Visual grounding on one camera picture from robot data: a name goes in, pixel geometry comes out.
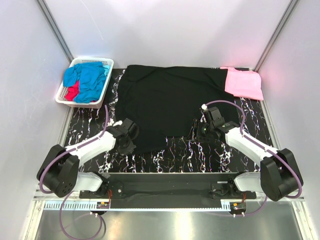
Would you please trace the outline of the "black t-shirt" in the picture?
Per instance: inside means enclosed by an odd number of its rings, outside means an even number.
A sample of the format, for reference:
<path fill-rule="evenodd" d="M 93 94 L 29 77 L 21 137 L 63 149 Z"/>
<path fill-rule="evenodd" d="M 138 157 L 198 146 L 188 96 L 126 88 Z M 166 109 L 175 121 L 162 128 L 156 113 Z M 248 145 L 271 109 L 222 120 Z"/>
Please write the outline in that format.
<path fill-rule="evenodd" d="M 135 154 L 167 148 L 166 138 L 187 136 L 200 108 L 211 101 L 224 119 L 239 123 L 234 96 L 225 91 L 227 69 L 203 67 L 156 67 L 129 65 L 121 77 L 117 120 L 126 118 L 139 127 L 133 144 Z"/>

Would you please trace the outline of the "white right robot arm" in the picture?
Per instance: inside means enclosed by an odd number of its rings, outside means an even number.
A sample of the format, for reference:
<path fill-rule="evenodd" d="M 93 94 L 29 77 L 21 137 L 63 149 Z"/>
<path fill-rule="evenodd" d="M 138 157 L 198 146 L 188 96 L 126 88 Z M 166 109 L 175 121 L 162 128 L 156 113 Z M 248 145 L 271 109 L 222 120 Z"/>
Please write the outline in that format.
<path fill-rule="evenodd" d="M 242 125 L 225 121 L 217 107 L 201 107 L 204 120 L 195 119 L 189 139 L 193 142 L 220 141 L 237 149 L 259 167 L 259 172 L 244 172 L 227 185 L 228 195 L 239 198 L 244 192 L 265 194 L 274 202 L 302 193 L 303 179 L 295 156 L 287 148 L 279 150 L 257 140 L 243 130 Z"/>

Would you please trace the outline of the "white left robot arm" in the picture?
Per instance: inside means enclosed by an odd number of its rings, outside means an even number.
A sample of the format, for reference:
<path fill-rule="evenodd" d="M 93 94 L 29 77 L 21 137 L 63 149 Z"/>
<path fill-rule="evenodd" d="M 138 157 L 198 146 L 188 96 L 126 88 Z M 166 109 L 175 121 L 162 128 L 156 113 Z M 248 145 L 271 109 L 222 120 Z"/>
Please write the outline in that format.
<path fill-rule="evenodd" d="M 108 178 L 97 172 L 81 172 L 79 168 L 92 158 L 112 150 L 120 155 L 132 154 L 133 140 L 139 127 L 130 119 L 105 126 L 97 135 L 81 143 L 50 148 L 36 175 L 40 191 L 62 198 L 73 191 L 83 191 L 103 198 L 108 193 Z"/>

